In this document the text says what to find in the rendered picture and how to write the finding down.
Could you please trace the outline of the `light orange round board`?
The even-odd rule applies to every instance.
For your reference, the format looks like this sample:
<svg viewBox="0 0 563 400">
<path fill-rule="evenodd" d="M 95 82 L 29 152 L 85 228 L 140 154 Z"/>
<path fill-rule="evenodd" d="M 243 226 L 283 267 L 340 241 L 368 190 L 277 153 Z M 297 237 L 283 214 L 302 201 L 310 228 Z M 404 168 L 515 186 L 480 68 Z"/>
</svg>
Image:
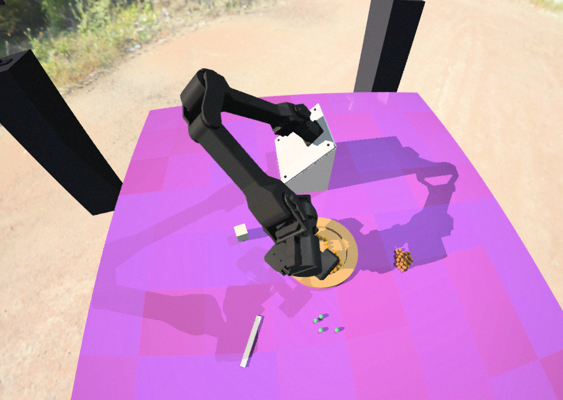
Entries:
<svg viewBox="0 0 563 400">
<path fill-rule="evenodd" d="M 329 218 L 318 218 L 316 227 L 319 229 L 317 233 L 324 236 L 324 238 L 329 238 L 328 250 L 336 250 L 336 254 L 342 258 L 340 269 L 336 269 L 336 272 L 329 274 L 325 280 L 320 281 L 320 279 L 315 276 L 312 277 L 296 277 L 297 281 L 312 288 L 330 288 L 340 283 L 344 282 L 355 269 L 358 250 L 355 239 L 352 234 L 341 224 L 335 220 Z M 317 234 L 316 233 L 316 234 Z"/>
</svg>

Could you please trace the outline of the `white flat bar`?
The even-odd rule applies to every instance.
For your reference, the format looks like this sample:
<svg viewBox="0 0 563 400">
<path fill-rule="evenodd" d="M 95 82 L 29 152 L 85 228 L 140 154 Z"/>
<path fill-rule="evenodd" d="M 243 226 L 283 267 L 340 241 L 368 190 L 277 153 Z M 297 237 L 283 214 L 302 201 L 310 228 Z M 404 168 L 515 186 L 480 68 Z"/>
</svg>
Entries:
<svg viewBox="0 0 563 400">
<path fill-rule="evenodd" d="M 248 344 L 246 345 L 246 349 L 245 349 L 245 352 L 244 352 L 244 354 L 243 354 L 243 358 L 242 358 L 242 360 L 241 360 L 240 366 L 242 366 L 242 367 L 246 367 L 246 363 L 247 363 L 247 360 L 248 360 L 248 358 L 249 358 L 249 354 L 250 354 L 250 352 L 251 352 L 251 348 L 252 348 L 252 345 L 253 345 L 255 336 L 256 336 L 256 334 L 257 334 L 257 329 L 258 329 L 259 324 L 260 324 L 260 319 L 261 319 L 260 316 L 256 316 L 256 319 L 255 319 L 255 321 L 254 321 L 253 328 L 252 328 L 252 330 L 251 330 L 250 337 L 249 337 L 249 339 L 248 339 Z"/>
</svg>

